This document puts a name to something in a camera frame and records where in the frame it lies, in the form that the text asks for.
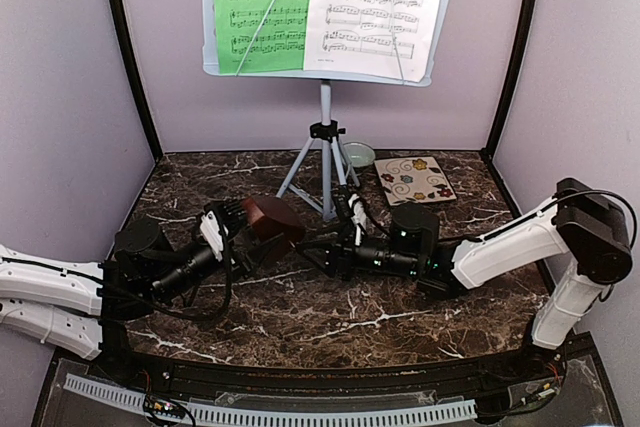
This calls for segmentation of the black front rail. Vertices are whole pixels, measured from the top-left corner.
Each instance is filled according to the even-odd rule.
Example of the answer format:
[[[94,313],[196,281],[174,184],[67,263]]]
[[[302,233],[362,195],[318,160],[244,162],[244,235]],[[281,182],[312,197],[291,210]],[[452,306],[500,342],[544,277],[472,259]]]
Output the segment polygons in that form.
[[[381,368],[285,369],[241,367],[171,359],[126,352],[116,358],[87,361],[71,354],[86,373],[121,387],[141,388],[149,374],[151,388],[177,397],[212,398],[230,391],[240,394],[283,396],[377,395],[434,390],[439,394],[480,396],[502,392],[524,381],[562,374],[576,338],[549,351],[534,346],[482,357]]]

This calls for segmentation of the red wooden metronome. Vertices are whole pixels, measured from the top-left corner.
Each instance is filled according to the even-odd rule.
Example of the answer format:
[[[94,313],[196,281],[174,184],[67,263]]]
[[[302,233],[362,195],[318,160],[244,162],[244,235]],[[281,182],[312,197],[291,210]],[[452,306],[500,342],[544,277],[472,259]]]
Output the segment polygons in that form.
[[[261,242],[284,236],[292,245],[300,242],[306,229],[298,214],[279,197],[256,195],[242,202],[248,227]]]

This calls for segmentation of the left black frame post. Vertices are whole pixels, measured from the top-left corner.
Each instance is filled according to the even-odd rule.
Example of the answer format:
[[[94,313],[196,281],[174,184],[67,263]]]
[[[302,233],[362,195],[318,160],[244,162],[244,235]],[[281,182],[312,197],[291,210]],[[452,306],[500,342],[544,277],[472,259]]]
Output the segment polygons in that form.
[[[143,133],[155,162],[164,155],[152,118],[130,35],[124,0],[108,0],[121,60]]]

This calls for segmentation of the small circuit board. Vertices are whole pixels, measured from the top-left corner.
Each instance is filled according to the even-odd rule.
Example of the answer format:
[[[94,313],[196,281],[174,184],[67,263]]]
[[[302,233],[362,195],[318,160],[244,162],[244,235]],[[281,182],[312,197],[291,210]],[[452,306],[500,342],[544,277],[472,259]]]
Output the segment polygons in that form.
[[[143,410],[159,418],[184,419],[184,407],[170,400],[147,396],[143,401]]]

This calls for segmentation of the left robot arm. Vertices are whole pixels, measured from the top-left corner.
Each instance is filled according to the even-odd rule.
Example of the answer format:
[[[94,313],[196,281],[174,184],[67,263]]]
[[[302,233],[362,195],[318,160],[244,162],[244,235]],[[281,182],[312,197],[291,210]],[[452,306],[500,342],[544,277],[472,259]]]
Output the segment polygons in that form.
[[[281,199],[254,196],[213,201],[196,218],[192,240],[174,249],[159,221],[144,216],[115,236],[103,262],[73,263],[1,249],[1,322],[77,356],[101,358],[120,383],[141,374],[124,322],[153,312],[214,322],[231,295],[211,313],[174,310],[193,304],[200,285],[221,271],[226,288],[263,263],[276,262],[305,235],[298,215]]]

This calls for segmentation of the celadon green bowl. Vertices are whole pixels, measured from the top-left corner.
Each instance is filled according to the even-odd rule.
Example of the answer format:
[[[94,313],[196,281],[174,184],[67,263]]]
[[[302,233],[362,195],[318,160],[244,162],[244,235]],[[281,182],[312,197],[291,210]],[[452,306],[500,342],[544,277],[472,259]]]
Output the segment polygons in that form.
[[[348,142],[344,144],[344,150],[354,168],[366,168],[375,163],[375,151],[367,144]]]

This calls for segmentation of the light blue music stand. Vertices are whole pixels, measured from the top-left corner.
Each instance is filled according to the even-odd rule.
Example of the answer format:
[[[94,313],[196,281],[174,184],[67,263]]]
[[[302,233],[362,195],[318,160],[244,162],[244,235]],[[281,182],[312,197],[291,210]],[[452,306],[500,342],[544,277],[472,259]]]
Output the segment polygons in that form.
[[[335,214],[333,184],[357,184],[331,116],[335,81],[426,87],[449,0],[202,0],[203,69],[217,77],[316,79],[320,120],[309,143],[322,153],[322,196]]]

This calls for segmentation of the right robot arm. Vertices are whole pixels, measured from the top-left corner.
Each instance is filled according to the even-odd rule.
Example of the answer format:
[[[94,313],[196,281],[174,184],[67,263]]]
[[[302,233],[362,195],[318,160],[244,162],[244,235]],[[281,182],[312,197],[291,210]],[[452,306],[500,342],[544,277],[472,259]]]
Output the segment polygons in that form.
[[[510,360],[521,381],[534,379],[596,301],[632,270],[639,222],[617,193],[592,189],[574,178],[533,210],[480,235],[442,238],[436,214],[408,202],[394,207],[383,237],[365,226],[374,219],[364,201],[338,195],[334,237],[296,244],[296,252],[327,276],[349,280],[358,272],[407,278],[434,299],[457,298],[518,268],[567,255],[569,264],[550,299],[530,321],[526,345]]]

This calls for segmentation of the floral square plate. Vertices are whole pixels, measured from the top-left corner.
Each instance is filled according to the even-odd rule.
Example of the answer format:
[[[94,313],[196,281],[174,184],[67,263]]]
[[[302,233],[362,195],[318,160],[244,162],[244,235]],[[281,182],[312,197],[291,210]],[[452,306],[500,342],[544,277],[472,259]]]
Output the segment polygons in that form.
[[[380,159],[374,162],[374,166],[391,207],[457,199],[454,188],[434,157]]]

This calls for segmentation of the green sheet music page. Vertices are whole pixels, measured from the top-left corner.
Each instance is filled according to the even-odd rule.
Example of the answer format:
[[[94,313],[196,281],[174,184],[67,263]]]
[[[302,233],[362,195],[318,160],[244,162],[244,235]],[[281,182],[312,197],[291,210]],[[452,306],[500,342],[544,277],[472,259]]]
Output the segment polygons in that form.
[[[213,0],[219,73],[301,70],[309,0]]]

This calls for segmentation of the white sheet music page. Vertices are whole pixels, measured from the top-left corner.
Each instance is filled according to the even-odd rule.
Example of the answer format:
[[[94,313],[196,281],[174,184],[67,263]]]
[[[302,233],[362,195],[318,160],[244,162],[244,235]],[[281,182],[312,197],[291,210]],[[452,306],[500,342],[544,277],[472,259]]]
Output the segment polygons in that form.
[[[304,68],[419,83],[441,0],[309,0]]]

